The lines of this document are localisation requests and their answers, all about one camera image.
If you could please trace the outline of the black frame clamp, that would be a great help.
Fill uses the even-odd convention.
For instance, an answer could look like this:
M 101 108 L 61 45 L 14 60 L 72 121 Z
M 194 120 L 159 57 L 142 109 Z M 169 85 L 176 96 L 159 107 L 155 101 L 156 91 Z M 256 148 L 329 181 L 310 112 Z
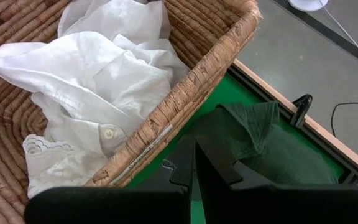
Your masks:
M 305 94 L 293 101 L 293 104 L 296 106 L 296 111 L 294 112 L 290 121 L 292 126 L 299 128 L 303 125 L 305 116 L 310 109 L 312 102 L 313 97 L 310 94 Z

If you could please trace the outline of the white tower fan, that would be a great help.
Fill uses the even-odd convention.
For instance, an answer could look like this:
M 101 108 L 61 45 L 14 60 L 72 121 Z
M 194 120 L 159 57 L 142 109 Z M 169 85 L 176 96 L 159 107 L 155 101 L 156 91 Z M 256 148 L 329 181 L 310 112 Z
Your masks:
M 329 0 L 287 0 L 289 5 L 302 12 L 315 12 L 322 9 Z

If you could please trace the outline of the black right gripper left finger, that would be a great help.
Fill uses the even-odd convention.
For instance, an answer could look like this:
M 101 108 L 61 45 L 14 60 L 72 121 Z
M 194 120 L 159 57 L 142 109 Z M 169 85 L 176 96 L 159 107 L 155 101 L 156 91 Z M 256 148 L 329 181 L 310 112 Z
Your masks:
M 190 224 L 195 139 L 183 136 L 131 189 L 56 187 L 30 199 L 25 224 Z

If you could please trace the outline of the woven wicker basket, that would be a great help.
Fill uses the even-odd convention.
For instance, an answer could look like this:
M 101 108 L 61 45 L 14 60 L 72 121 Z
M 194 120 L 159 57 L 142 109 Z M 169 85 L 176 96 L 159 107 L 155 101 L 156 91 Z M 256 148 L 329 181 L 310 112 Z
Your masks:
M 51 41 L 70 0 L 0 0 L 0 46 Z M 253 37 L 261 14 L 257 0 L 164 0 L 172 25 L 170 41 L 190 68 L 124 150 L 87 185 L 123 187 L 172 141 L 219 84 Z M 28 202 L 22 143 L 47 124 L 30 93 L 0 78 L 0 224 L 24 224 Z

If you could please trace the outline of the dark green garment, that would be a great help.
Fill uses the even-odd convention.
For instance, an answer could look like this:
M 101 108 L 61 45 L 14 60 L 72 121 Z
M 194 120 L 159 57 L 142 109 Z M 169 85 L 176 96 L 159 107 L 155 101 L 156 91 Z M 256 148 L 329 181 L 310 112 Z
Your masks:
M 228 103 L 198 118 L 189 132 L 205 136 L 260 175 L 278 184 L 337 184 L 323 156 L 279 126 L 274 101 Z

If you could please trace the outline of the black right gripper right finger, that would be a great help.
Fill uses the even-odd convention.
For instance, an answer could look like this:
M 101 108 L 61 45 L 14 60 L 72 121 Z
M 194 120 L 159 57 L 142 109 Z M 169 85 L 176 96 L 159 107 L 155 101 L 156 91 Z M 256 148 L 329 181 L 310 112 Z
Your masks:
M 358 224 L 358 185 L 276 184 L 212 140 L 196 142 L 207 224 Z

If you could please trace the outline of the large white shirt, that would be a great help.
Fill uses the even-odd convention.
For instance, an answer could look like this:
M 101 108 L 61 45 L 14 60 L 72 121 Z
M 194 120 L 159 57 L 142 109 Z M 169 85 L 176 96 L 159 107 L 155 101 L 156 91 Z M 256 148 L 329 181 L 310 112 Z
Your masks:
M 46 140 L 108 157 L 188 71 L 166 39 L 79 32 L 0 47 L 0 77 L 31 92 L 48 120 Z

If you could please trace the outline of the small white garment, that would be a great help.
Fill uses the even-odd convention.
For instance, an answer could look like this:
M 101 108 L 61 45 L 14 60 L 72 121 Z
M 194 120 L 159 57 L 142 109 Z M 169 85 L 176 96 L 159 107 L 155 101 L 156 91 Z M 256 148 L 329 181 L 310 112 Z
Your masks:
M 110 40 L 121 34 L 140 44 L 169 38 L 171 25 L 163 0 L 72 0 L 58 23 L 58 36 L 84 31 Z

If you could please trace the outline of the green table mat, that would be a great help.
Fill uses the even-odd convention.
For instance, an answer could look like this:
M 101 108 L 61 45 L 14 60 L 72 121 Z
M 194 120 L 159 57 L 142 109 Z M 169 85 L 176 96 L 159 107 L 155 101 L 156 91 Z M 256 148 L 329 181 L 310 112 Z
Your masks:
M 147 180 L 158 169 L 161 161 L 174 150 L 177 141 L 188 132 L 189 128 L 193 125 L 195 120 L 200 116 L 212 111 L 219 103 L 232 103 L 241 102 L 245 104 L 261 103 L 263 100 L 257 98 L 251 91 L 243 87 L 239 82 L 235 81 L 230 75 L 225 75 L 219 85 L 214 89 L 209 98 L 203 103 L 198 111 L 191 117 L 189 122 L 182 128 L 182 130 L 175 136 L 171 143 L 146 167 L 142 172 L 136 175 L 126 188 L 134 188 L 136 185 L 141 184 Z M 297 129 L 288 124 L 281 118 L 279 126 L 287 133 L 295 137 L 301 145 L 308 146 L 310 149 L 320 153 L 326 161 L 329 168 L 334 172 L 334 176 L 339 180 L 340 176 L 344 173 L 344 168 L 338 162 L 334 162 L 328 156 L 323 154 L 317 146 L 311 143 L 310 140 L 305 138 Z M 193 191 L 191 201 L 191 224 L 206 224 L 204 217 L 203 205 L 201 199 L 196 198 L 196 191 L 199 190 L 198 181 L 193 179 Z

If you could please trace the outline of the white lace-trimmed garment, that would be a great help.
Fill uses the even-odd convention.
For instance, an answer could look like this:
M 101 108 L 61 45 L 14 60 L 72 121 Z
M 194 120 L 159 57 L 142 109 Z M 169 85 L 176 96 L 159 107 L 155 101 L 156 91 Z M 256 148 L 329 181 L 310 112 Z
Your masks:
M 28 135 L 24 142 L 29 198 L 52 187 L 82 186 L 119 152 L 127 136 L 120 128 L 88 123 Z

